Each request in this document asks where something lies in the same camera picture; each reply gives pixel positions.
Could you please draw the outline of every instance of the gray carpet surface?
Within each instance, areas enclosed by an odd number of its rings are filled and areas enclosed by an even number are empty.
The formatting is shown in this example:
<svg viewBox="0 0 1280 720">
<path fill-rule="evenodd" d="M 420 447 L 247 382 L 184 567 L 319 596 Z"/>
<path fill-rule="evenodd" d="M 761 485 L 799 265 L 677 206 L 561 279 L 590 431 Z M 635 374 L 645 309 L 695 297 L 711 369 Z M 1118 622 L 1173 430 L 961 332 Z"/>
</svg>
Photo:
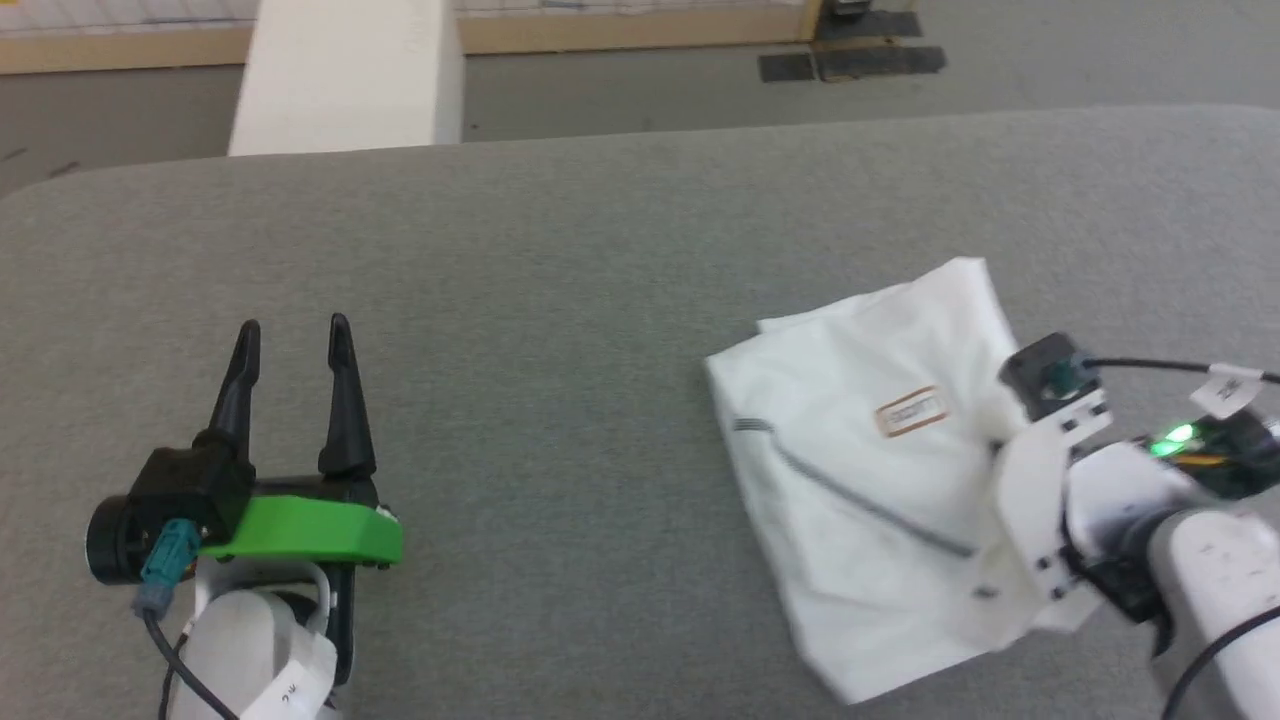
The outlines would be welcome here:
<svg viewBox="0 0 1280 720">
<path fill-rule="evenodd" d="M 1276 369 L 1277 195 L 1280 114 L 1243 108 L 200 160 L 19 191 L 0 202 L 5 715 L 154 716 L 163 662 L 129 591 L 84 568 L 90 514 L 207 421 L 250 316 L 260 475 L 314 469 L 340 310 L 408 543 L 360 575 L 349 717 L 1153 717 L 1149 633 L 1110 611 L 840 707 L 787 637 L 701 359 L 758 318 L 979 255 L 1023 342 Z M 1117 436 L 1194 413 L 1196 378 L 1107 380 Z"/>
</svg>

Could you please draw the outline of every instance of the wooden board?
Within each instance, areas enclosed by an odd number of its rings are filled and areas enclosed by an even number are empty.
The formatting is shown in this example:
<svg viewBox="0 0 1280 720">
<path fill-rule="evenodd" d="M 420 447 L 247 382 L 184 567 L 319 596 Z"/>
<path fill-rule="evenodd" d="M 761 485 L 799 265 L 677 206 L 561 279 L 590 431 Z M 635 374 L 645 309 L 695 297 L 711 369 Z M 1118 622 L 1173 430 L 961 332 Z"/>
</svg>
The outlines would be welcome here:
<svg viewBox="0 0 1280 720">
<path fill-rule="evenodd" d="M 467 55 L 808 42 L 817 19 L 815 1 L 643 15 L 462 18 L 458 33 Z M 186 29 L 0 40 L 0 74 L 243 64 L 252 32 Z"/>
</svg>

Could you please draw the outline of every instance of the white folded cloth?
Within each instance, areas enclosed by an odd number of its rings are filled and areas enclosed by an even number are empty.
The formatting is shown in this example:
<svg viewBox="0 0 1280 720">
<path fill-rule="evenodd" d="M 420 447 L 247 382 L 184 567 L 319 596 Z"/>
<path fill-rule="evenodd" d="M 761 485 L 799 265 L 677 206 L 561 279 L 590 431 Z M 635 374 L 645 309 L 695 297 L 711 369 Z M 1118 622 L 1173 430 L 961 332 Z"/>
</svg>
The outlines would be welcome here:
<svg viewBox="0 0 1280 720">
<path fill-rule="evenodd" d="M 1027 419 L 986 261 L 759 328 L 707 361 L 717 414 L 800 653 L 845 702 L 1079 626 L 1096 603 L 1030 592 L 991 501 Z"/>
</svg>

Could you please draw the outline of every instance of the gray floor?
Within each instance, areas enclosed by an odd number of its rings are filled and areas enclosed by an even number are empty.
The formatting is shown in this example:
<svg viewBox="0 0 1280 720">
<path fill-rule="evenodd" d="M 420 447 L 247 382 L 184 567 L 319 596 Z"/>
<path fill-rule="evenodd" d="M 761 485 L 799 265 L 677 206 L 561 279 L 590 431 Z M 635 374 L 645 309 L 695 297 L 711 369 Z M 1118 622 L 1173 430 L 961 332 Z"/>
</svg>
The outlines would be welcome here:
<svg viewBox="0 0 1280 720">
<path fill-rule="evenodd" d="M 759 81 L 771 49 L 474 58 L 466 140 L 1143 102 L 1280 106 L 1274 0 L 922 0 L 937 76 Z M 239 68 L 0 77 L 0 195 L 50 174 L 212 156 Z"/>
</svg>

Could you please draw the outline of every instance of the glowing green light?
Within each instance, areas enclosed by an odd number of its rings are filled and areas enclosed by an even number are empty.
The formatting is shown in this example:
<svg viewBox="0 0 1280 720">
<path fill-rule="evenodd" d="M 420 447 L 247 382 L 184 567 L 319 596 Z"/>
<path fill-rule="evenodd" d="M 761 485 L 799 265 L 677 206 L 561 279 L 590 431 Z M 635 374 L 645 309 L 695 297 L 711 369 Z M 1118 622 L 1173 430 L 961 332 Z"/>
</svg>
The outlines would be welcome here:
<svg viewBox="0 0 1280 720">
<path fill-rule="evenodd" d="M 1156 457 L 1165 457 L 1166 455 L 1172 455 L 1181 448 L 1183 443 L 1180 442 L 1170 442 L 1167 439 L 1162 439 L 1156 445 L 1151 446 L 1151 454 L 1155 455 Z"/>
<path fill-rule="evenodd" d="M 1196 437 L 1196 428 L 1194 427 L 1192 427 L 1192 425 L 1178 425 L 1176 428 L 1169 430 L 1169 434 L 1165 436 L 1165 439 L 1172 441 L 1172 442 L 1187 442 L 1187 441 L 1192 439 L 1193 437 Z"/>
</svg>

